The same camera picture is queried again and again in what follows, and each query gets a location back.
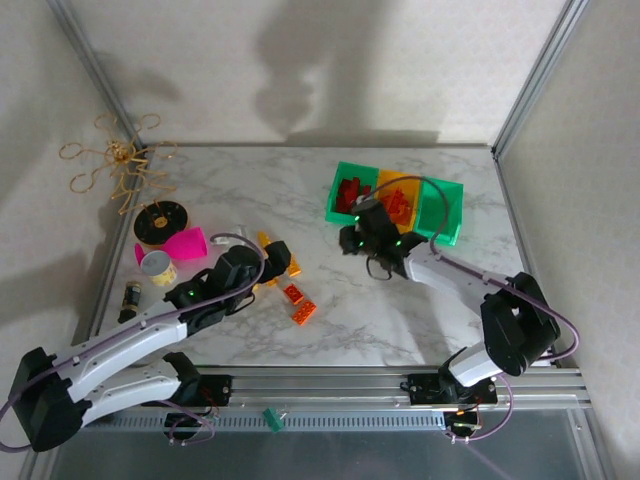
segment green clip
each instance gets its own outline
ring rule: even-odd
[[[284,428],[284,422],[282,421],[282,417],[276,412],[274,408],[267,408],[264,412],[262,412],[269,428],[273,433],[277,433]]]

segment white robotic arm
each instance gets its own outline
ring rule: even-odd
[[[521,375],[559,337],[555,320],[523,300],[535,299],[546,306],[530,275],[507,277],[452,256],[444,258],[421,235],[400,235],[377,200],[362,201],[352,213],[356,225],[340,231],[343,253],[364,253],[390,274],[449,293],[482,320],[484,340],[457,352],[440,368],[444,403],[455,403],[460,392],[467,393],[491,376]]]
[[[238,238],[251,248],[231,247],[213,269],[177,285],[164,300],[106,335],[55,355],[47,355],[42,348],[27,353],[0,419],[12,406],[31,445],[13,448],[0,443],[0,450],[49,450],[114,411],[150,401],[189,400],[200,375],[182,353],[169,353],[146,367],[125,369],[233,315],[252,296],[254,284],[281,275],[291,261],[284,242],[267,245],[265,259],[244,237],[220,236]]]

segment green tray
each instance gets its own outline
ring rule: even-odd
[[[340,225],[354,225],[356,221],[353,215],[336,212],[336,198],[338,196],[340,183],[342,183],[342,180],[353,180],[355,177],[358,177],[361,186],[371,185],[371,189],[373,190],[376,188],[378,181],[378,172],[379,170],[374,167],[340,162],[327,200],[327,214],[325,216],[327,222],[338,223]]]
[[[447,182],[438,178],[431,178],[444,192],[449,201],[449,220],[438,235],[436,243],[455,245],[462,225],[462,205],[464,203],[464,187],[461,183]],[[413,225],[413,231],[431,238],[444,220],[444,204],[438,191],[426,182],[422,182],[418,216]]]

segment orange toy piece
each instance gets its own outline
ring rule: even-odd
[[[302,292],[298,290],[298,287],[296,287],[293,283],[283,291],[287,298],[291,300],[291,303],[293,303],[294,305],[299,304],[304,299],[304,295],[302,294]]]
[[[293,321],[296,322],[298,325],[302,325],[304,322],[306,322],[309,317],[311,315],[313,315],[313,312],[316,311],[316,305],[313,302],[310,302],[309,300],[307,300],[306,302],[304,302],[302,304],[302,306],[298,309],[298,311],[296,313],[293,314]]]
[[[411,221],[411,205],[405,198],[402,189],[397,188],[392,195],[385,195],[380,202],[395,224],[406,225]]]
[[[266,254],[267,251],[264,249],[264,247],[266,247],[271,243],[271,239],[269,238],[269,235],[267,235],[264,232],[258,232],[258,241],[260,242],[260,246],[262,247],[262,250],[264,250],[264,253]],[[276,283],[278,283],[278,279],[274,278],[267,282],[267,286],[273,287]]]
[[[300,265],[298,265],[298,262],[296,261],[296,257],[294,257],[293,254],[291,254],[291,263],[289,263],[289,268],[287,269],[287,272],[289,272],[290,277],[295,277],[296,275],[302,272],[302,270],[300,270]]]

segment pink plastic cup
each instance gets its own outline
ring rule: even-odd
[[[209,244],[204,238],[200,227],[193,227],[173,235],[161,250],[164,250],[173,260],[192,260],[206,257]]]

